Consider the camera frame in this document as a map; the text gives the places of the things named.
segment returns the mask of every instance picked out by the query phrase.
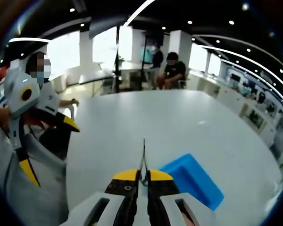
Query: bright window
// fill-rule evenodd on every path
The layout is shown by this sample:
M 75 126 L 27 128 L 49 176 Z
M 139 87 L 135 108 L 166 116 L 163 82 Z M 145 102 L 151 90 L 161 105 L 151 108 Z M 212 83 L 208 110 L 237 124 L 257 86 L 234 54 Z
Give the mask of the bright window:
M 192 43 L 189 68 L 197 71 L 205 71 L 208 52 L 199 45 Z
M 218 76 L 220 71 L 220 66 L 221 66 L 220 58 L 217 57 L 215 54 L 211 54 L 211 59 L 209 61 L 209 66 L 208 66 L 208 73 Z
M 98 34 L 93 38 L 92 44 L 92 58 L 93 62 L 106 62 L 112 54 L 115 54 L 114 48 L 117 41 L 117 27 L 110 28 L 107 31 Z M 124 60 L 132 59 L 132 41 L 133 31 L 132 27 L 120 27 L 119 30 L 119 47 L 118 54 Z
M 47 45 L 47 56 L 51 62 L 51 73 L 63 73 L 66 69 L 80 66 L 80 32 L 73 32 Z

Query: curved light strip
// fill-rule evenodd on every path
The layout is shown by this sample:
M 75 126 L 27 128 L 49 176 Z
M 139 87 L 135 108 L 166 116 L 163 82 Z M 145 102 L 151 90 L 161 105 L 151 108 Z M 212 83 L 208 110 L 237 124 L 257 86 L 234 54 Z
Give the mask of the curved light strip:
M 49 39 L 40 39 L 40 38 L 13 38 L 8 42 L 15 42 L 15 41 L 41 41 L 41 42 L 50 42 Z
M 282 81 L 278 76 L 276 76 L 273 72 L 271 72 L 271 71 L 268 70 L 266 67 L 264 67 L 263 65 L 259 64 L 258 62 L 254 61 L 254 60 L 252 60 L 252 59 L 247 58 L 246 56 L 240 55 L 240 54 L 238 54 L 238 53 L 234 53 L 234 52 L 229 51 L 229 50 L 225 50 L 225 49 L 222 49 L 222 48 L 216 48 L 216 47 L 212 47 L 212 46 L 203 46 L 203 45 L 202 45 L 202 46 L 200 46 L 200 47 L 209 48 L 209 49 L 214 49 L 214 50 L 219 50 L 219 51 L 221 51 L 221 52 L 229 53 L 229 54 L 235 55 L 235 56 L 237 56 L 237 57 L 241 57 L 241 58 L 243 58 L 243 59 L 245 59 L 245 60 L 248 60 L 248 61 L 252 62 L 253 64 L 255 64 L 255 65 L 261 67 L 262 69 L 264 69 L 264 70 L 267 71 L 268 73 L 270 73 L 272 76 L 274 76 L 274 77 L 283 85 L 283 81 Z
M 155 0 L 146 0 L 139 8 L 129 17 L 129 19 L 124 23 L 124 27 L 127 27 L 148 5 L 150 5 Z
M 234 63 L 232 63 L 231 61 L 223 60 L 223 59 L 222 59 L 221 61 L 222 61 L 222 62 L 225 62 L 225 63 L 227 63 L 227 64 L 230 64 L 230 65 L 234 65 L 235 67 L 238 67 L 238 68 L 240 68 L 240 69 L 242 69 L 242 70 L 244 70 L 244 71 L 246 71 L 246 72 L 252 74 L 252 75 L 255 76 L 257 79 L 260 79 L 260 80 L 261 80 L 262 82 L 264 82 L 267 86 L 269 86 L 271 89 L 273 89 L 273 91 L 275 91 L 275 92 L 279 95 L 279 97 L 281 97 L 281 98 L 283 99 L 282 94 L 281 94 L 278 90 L 276 90 L 269 82 L 267 82 L 266 80 L 264 80 L 263 78 L 261 78 L 260 76 L 258 76 L 257 74 L 255 74 L 254 72 L 252 72 L 252 71 L 250 71 L 249 69 L 246 69 L 246 68 L 244 68 L 244 67 L 242 67 L 242 66 L 240 66 L 240 65 L 234 64 Z
M 242 41 L 240 39 L 234 39 L 234 38 L 230 38 L 230 37 L 226 37 L 226 36 L 221 36 L 221 35 L 214 35 L 214 34 L 195 34 L 195 35 L 193 35 L 193 37 L 211 37 L 211 38 L 218 38 L 218 39 L 226 39 L 226 40 L 230 40 L 230 41 L 239 42 L 239 43 L 242 43 L 242 44 L 245 44 L 245 45 L 249 45 L 249 46 L 252 46 L 253 48 L 256 48 L 256 49 L 264 52 L 265 54 L 269 55 L 271 58 L 273 58 L 274 60 L 276 60 L 278 63 L 280 63 L 283 66 L 283 63 L 281 62 L 281 60 L 276 58 L 271 53 L 269 53 L 266 50 L 260 48 L 259 46 L 255 46 L 254 44 L 251 44 L 251 43 L 246 42 L 246 41 Z

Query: column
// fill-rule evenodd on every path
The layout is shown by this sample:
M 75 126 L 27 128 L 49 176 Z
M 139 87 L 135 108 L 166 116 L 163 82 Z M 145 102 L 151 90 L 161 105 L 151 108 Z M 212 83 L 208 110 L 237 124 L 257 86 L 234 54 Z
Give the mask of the column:
M 192 48 L 192 36 L 183 31 L 173 31 L 170 33 L 169 52 L 175 52 L 179 60 L 184 62 L 186 68 L 189 67 L 189 60 Z

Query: white pillar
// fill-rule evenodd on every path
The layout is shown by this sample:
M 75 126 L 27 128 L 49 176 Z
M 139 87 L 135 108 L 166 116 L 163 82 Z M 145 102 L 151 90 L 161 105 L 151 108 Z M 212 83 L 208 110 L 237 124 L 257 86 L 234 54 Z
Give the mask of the white pillar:
M 207 54 L 206 69 L 205 69 L 205 71 L 204 71 L 204 74 L 205 74 L 205 75 L 208 75 L 208 67 L 209 67 L 209 62 L 210 62 L 210 60 L 211 60 L 211 53 L 208 53 L 208 54 Z
M 170 33 L 169 52 L 175 52 L 179 60 L 184 62 L 188 68 L 192 48 L 192 36 L 183 31 L 173 31 Z

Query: blue plastic block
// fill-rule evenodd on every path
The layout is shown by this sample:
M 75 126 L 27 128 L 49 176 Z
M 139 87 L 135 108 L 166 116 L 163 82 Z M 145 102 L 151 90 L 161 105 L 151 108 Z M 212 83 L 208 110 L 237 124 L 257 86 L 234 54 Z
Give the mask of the blue plastic block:
M 173 177 L 181 193 L 189 193 L 211 210 L 215 210 L 224 199 L 216 184 L 190 154 L 183 155 L 159 170 Z

